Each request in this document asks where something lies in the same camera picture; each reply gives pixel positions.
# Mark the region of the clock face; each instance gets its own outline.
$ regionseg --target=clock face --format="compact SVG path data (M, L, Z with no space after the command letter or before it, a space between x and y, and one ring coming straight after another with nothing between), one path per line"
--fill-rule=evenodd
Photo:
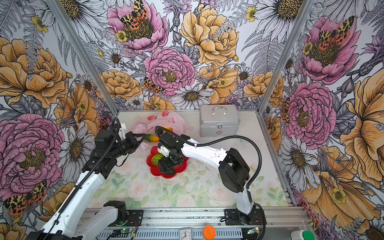
M192 240L192 229L182 228L179 230L179 240Z

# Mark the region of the green fruit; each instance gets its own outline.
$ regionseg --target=green fruit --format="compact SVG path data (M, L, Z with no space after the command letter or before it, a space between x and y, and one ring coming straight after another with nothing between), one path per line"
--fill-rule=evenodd
M155 166L159 165L160 159L163 157L163 154L156 154L155 156L152 157L152 164Z

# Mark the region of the orange button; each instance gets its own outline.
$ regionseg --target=orange button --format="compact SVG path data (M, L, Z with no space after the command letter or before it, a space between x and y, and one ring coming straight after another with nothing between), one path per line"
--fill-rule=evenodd
M208 225L203 230L203 236L206 240L212 240L216 236L216 230L211 225Z

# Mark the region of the silver metal box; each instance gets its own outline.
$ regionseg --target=silver metal box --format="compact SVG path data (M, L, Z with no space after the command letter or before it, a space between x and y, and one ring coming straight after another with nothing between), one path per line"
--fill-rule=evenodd
M200 107L200 136L221 137L235 135L240 124L234 105L206 105Z

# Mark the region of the pink peony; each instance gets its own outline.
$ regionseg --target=pink peony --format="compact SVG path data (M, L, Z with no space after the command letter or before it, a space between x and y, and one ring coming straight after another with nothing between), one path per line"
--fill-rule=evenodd
M151 57L144 60L147 78L153 84L163 87L163 93L175 95L175 91L195 81L195 69L192 60L172 48L159 48Z
M310 30L310 35L305 38L305 46L301 59L296 62L296 71L305 76L309 76L314 81L322 81L329 85L341 78L355 63L358 54L354 54L356 42L361 31L356 30L356 18L349 30L350 36L341 44L330 44L321 50L319 48L319 34L321 31L333 32L337 30L343 22L330 22L321 17Z
M120 8L108 8L107 17L111 34L116 35L117 43L121 43L126 50L126 55L140 55L143 52L150 52L160 46L164 46L168 40L168 22L166 17L161 18L157 13L153 3L151 6L143 0L144 7L148 9L148 19L144 20L138 30L132 30L130 27L125 27L120 20L125 15L131 15L133 4L129 7L124 3Z
M61 176L60 144L64 134L51 120L24 114L0 122L0 197L26 195L42 181L47 187Z
M289 124L285 131L305 142L308 149L321 147L336 125L332 95L321 83L300 83L290 98Z

